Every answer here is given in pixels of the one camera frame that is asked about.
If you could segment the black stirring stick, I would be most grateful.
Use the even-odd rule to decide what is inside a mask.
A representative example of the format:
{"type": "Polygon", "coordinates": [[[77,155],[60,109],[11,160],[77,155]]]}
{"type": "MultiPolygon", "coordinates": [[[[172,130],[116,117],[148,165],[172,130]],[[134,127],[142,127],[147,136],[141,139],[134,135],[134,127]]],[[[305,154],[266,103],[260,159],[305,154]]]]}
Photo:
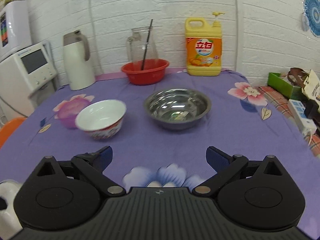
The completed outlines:
{"type": "Polygon", "coordinates": [[[149,27],[148,27],[148,35],[147,35],[147,39],[146,39],[146,43],[145,43],[145,50],[144,50],[144,54],[143,54],[143,61],[142,61],[140,70],[144,70],[146,55],[147,55],[147,52],[148,52],[148,45],[149,45],[149,39],[150,39],[152,24],[153,24],[153,18],[151,19],[150,25],[149,25],[149,27]]]}

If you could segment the yellow detergent bottle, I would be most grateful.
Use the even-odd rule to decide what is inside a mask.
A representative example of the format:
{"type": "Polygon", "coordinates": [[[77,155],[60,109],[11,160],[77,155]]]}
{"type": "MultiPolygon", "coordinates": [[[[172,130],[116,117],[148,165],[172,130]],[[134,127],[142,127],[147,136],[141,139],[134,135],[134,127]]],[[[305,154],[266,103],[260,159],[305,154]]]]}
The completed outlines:
{"type": "Polygon", "coordinates": [[[187,72],[193,76],[218,76],[222,69],[222,28],[215,11],[213,23],[201,17],[185,20],[187,72]]]}

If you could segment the white power strip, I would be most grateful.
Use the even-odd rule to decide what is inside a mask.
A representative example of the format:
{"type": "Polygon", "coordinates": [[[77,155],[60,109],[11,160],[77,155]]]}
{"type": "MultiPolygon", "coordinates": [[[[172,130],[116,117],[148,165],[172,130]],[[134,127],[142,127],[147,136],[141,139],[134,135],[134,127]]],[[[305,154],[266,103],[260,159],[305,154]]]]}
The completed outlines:
{"type": "Polygon", "coordinates": [[[317,127],[312,119],[306,117],[305,107],[299,100],[290,99],[288,108],[303,135],[313,135],[316,133],[317,127]]]}

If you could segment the stainless steel bowl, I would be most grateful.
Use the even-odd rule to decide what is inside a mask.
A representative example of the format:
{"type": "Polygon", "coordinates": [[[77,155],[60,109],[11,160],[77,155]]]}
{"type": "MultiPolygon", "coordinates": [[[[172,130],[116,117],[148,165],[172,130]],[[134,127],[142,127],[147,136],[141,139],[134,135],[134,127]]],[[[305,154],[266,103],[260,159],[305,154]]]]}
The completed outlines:
{"type": "Polygon", "coordinates": [[[183,131],[196,126],[212,108],[212,102],[194,89],[172,88],[155,92],[144,101],[147,115],[161,128],[183,131]]]}

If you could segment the blue paper fan decoration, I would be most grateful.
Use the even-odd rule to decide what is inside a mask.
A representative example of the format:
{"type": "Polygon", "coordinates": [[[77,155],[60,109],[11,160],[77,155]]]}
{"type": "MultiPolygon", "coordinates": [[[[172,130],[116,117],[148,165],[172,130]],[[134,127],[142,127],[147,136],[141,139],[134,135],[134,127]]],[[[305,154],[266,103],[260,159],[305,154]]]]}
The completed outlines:
{"type": "Polygon", "coordinates": [[[311,31],[315,37],[319,37],[320,34],[319,10],[319,0],[303,0],[302,30],[311,31]]]}

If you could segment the purple plastic bowl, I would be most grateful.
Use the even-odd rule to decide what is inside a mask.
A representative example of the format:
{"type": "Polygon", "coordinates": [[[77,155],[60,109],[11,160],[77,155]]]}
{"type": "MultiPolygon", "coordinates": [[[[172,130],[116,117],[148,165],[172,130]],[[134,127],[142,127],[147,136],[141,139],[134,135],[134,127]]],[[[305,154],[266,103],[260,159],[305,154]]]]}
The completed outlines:
{"type": "Polygon", "coordinates": [[[77,129],[75,119],[90,102],[84,98],[77,98],[65,103],[56,114],[56,118],[67,129],[77,129]]]}

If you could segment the green box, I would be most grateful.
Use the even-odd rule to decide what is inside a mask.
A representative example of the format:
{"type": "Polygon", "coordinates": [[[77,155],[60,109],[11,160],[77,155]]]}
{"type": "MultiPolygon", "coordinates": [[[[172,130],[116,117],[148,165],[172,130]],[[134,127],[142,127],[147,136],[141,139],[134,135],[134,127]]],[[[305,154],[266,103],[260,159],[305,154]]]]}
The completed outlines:
{"type": "Polygon", "coordinates": [[[275,89],[287,99],[304,100],[305,96],[302,93],[300,86],[291,85],[280,77],[280,73],[269,73],[267,85],[275,89]]]}

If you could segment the white water purifier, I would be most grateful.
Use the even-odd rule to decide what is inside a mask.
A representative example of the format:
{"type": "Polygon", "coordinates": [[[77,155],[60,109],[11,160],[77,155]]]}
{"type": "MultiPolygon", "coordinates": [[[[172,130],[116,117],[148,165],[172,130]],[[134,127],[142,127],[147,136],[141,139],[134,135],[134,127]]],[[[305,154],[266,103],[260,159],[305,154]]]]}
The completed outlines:
{"type": "Polygon", "coordinates": [[[1,61],[31,45],[27,2],[10,2],[1,10],[1,61]]]}

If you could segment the white thermos jug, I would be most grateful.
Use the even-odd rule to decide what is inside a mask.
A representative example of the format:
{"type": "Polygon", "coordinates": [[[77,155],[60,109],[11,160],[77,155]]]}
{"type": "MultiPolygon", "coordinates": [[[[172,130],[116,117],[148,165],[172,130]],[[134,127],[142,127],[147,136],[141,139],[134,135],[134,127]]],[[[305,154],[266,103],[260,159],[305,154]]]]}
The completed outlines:
{"type": "Polygon", "coordinates": [[[89,42],[80,30],[63,36],[63,65],[71,90],[81,90],[95,83],[89,42]]]}

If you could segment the orange plastic stool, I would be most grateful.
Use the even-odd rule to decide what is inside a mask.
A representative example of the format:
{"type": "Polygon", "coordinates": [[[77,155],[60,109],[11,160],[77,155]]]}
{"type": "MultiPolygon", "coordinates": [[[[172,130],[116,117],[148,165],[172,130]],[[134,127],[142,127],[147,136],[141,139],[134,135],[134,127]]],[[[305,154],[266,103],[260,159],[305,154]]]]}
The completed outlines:
{"type": "Polygon", "coordinates": [[[7,122],[0,130],[0,147],[4,145],[7,139],[16,131],[16,129],[26,120],[27,118],[18,117],[7,122]]]}

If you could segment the white floral ceramic plate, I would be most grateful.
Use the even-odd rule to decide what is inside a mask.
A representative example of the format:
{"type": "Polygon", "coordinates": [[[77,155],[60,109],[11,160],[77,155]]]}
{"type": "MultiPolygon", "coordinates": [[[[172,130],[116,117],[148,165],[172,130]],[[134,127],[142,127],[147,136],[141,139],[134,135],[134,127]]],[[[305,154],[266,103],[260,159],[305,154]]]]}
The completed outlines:
{"type": "Polygon", "coordinates": [[[1,181],[1,239],[10,239],[22,230],[14,210],[14,199],[21,186],[14,180],[1,181]]]}

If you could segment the red plastic basket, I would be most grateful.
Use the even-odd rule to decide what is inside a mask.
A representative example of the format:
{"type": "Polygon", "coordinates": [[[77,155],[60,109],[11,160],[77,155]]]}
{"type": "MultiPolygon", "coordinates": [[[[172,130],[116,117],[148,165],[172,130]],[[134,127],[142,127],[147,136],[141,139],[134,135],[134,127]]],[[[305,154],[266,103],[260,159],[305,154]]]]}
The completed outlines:
{"type": "Polygon", "coordinates": [[[164,59],[147,59],[144,62],[144,69],[141,69],[143,61],[136,63],[130,62],[121,67],[129,82],[133,85],[152,85],[158,83],[164,78],[165,69],[169,66],[169,62],[164,59]]]}

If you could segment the white red-patterned ceramic bowl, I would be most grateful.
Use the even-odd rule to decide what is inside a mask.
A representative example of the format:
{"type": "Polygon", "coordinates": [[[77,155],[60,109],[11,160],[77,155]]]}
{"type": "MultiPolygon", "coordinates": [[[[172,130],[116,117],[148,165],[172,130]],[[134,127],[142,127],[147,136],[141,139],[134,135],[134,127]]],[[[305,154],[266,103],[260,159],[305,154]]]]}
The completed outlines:
{"type": "Polygon", "coordinates": [[[126,110],[120,100],[99,101],[84,108],[77,115],[75,125],[92,139],[108,139],[120,131],[126,110]]]}

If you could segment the glass pitcher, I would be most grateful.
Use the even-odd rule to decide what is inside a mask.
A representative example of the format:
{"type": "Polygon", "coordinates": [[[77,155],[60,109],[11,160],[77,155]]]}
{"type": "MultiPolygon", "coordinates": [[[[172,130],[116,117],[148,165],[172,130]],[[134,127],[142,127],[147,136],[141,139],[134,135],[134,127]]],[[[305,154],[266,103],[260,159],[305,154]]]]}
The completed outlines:
{"type": "MultiPolygon", "coordinates": [[[[145,43],[148,35],[148,27],[140,27],[132,29],[132,34],[126,40],[127,57],[129,62],[138,62],[143,60],[143,54],[145,50],[145,43]]],[[[147,59],[159,59],[157,48],[153,40],[153,27],[151,28],[151,34],[148,45],[147,59]]]]}

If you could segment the purple floral tablecloth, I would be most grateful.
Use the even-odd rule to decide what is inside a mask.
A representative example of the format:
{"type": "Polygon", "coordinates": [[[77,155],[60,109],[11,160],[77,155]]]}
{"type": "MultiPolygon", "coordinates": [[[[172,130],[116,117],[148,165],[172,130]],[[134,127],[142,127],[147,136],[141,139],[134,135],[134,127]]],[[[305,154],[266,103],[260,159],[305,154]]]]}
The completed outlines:
{"type": "Polygon", "coordinates": [[[77,95],[61,87],[15,131],[1,148],[1,180],[24,182],[46,155],[57,160],[94,152],[106,145],[113,160],[105,175],[126,189],[132,186],[195,186],[214,175],[207,164],[206,149],[242,154],[251,160],[275,155],[302,191],[306,206],[299,227],[312,238],[319,237],[319,159],[311,152],[298,128],[272,104],[253,107],[229,94],[245,77],[224,71],[216,77],[169,74],[150,86],[135,86],[126,78],[99,81],[82,93],[98,102],[117,99],[127,111],[121,130],[113,137],[93,140],[78,129],[66,129],[54,117],[53,109],[77,95]],[[191,88],[206,94],[212,109],[200,123],[188,130],[173,132],[160,128],[147,115],[144,100],[169,88],[191,88]]]}

